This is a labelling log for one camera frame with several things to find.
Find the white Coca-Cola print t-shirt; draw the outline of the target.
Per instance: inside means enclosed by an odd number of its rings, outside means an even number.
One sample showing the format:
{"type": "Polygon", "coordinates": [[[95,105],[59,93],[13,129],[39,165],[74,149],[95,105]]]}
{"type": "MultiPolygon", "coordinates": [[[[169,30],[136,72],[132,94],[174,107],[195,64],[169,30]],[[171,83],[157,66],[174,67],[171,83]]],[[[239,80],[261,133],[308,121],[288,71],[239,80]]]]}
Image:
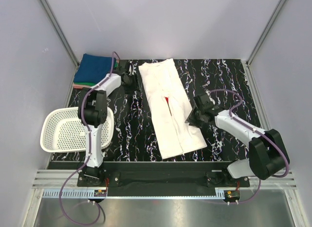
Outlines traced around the white Coca-Cola print t-shirt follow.
{"type": "Polygon", "coordinates": [[[168,159],[207,146],[199,128],[186,120],[192,106],[173,59],[139,66],[161,157],[168,159]]]}

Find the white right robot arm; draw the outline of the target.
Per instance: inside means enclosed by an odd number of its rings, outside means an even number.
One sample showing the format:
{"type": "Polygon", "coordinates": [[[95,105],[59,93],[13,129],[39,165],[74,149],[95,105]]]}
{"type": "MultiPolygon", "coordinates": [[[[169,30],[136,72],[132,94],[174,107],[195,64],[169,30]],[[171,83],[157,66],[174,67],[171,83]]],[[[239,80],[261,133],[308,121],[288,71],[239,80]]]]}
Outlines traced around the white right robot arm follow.
{"type": "Polygon", "coordinates": [[[265,180],[271,176],[283,178],[289,173],[289,157],[276,130],[266,131],[256,127],[240,119],[230,110],[218,106],[206,111],[194,107],[186,122],[195,127],[213,124],[232,134],[248,147],[247,159],[232,162],[227,166],[227,172],[233,179],[256,176],[265,180]]]}

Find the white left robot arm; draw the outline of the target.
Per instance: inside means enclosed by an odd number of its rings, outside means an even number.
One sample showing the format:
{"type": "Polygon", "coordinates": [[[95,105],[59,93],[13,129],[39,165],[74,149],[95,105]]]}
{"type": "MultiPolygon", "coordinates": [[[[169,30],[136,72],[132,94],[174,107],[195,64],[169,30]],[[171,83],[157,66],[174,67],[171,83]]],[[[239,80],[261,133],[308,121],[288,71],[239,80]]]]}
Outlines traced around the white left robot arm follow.
{"type": "Polygon", "coordinates": [[[99,186],[105,179],[101,134],[108,118],[107,96],[115,89],[123,87],[126,94],[139,90],[136,74],[107,74],[103,80],[81,92],[82,100],[78,107],[78,118],[83,124],[86,138],[86,157],[78,169],[79,182],[99,186]]]}

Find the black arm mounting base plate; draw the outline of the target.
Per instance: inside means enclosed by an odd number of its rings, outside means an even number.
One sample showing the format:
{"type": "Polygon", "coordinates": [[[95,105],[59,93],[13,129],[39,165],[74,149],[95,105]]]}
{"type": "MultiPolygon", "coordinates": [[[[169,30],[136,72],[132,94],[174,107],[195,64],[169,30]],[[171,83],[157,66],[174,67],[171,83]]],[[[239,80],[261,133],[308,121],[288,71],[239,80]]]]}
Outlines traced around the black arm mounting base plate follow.
{"type": "Polygon", "coordinates": [[[250,187],[248,176],[231,178],[226,172],[229,162],[104,162],[98,178],[85,174],[77,180],[80,187],[122,187],[128,184],[188,184],[206,187],[250,187]]]}

